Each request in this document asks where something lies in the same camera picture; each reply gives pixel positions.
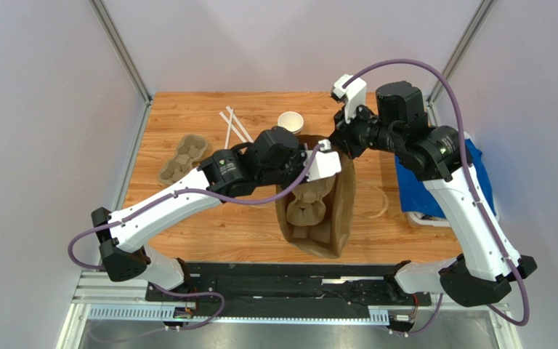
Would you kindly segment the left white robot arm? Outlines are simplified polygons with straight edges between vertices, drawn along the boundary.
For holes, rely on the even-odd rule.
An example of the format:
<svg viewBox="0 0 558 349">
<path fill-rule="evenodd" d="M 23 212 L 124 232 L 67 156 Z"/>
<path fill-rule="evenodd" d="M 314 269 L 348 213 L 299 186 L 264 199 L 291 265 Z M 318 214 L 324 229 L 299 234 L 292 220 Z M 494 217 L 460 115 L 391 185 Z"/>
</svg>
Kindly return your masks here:
<svg viewBox="0 0 558 349">
<path fill-rule="evenodd" d="M 263 186 L 294 188 L 307 173 L 310 148 L 288 130 L 274 127 L 252 143 L 215 151 L 182 179 L 139 204 L 107 213 L 97 237 L 103 267 L 112 282 L 142 279 L 164 289 L 185 283 L 181 259 L 148 244 L 188 217 L 244 198 Z"/>
</svg>

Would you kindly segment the brown paper bag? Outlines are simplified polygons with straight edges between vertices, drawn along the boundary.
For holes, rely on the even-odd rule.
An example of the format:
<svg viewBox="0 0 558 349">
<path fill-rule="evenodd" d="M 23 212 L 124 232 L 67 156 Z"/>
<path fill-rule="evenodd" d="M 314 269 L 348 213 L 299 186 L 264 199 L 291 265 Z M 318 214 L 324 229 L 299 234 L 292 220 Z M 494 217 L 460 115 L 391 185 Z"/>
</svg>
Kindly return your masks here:
<svg viewBox="0 0 558 349">
<path fill-rule="evenodd" d="M 355 165 L 353 160 L 341 151 L 338 154 L 341 160 L 341 171 L 335 174 L 336 182 L 333 190 L 324 199 L 327 205 L 327 218 L 329 218 L 331 224 L 331 240 L 328 244 L 307 240 L 290 241 L 288 239 L 289 228 L 286 222 L 286 207 L 294 199 L 292 191 L 275 202 L 277 220 L 284 239 L 303 252 L 323 259 L 341 257 L 342 251 L 349 241 L 354 218 L 357 191 Z"/>
</svg>

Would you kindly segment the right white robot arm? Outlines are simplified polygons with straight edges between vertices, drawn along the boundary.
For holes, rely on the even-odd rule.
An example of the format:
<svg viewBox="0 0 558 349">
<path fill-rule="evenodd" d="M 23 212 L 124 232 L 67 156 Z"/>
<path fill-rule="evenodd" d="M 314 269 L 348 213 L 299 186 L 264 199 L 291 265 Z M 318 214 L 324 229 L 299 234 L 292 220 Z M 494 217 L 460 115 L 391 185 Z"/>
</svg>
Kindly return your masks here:
<svg viewBox="0 0 558 349">
<path fill-rule="evenodd" d="M 376 90 L 377 112 L 365 104 L 366 83 L 342 76 L 331 90 L 342 107 L 333 118 L 331 143 L 351 159 L 368 149 L 395 155 L 440 206 L 461 246 L 441 262 L 404 261 L 386 276 L 393 300 L 421 292 L 443 293 L 459 305 L 497 303 L 536 269 L 505 237 L 477 186 L 472 157 L 459 133 L 430 125 L 421 90 L 406 81 Z"/>
</svg>

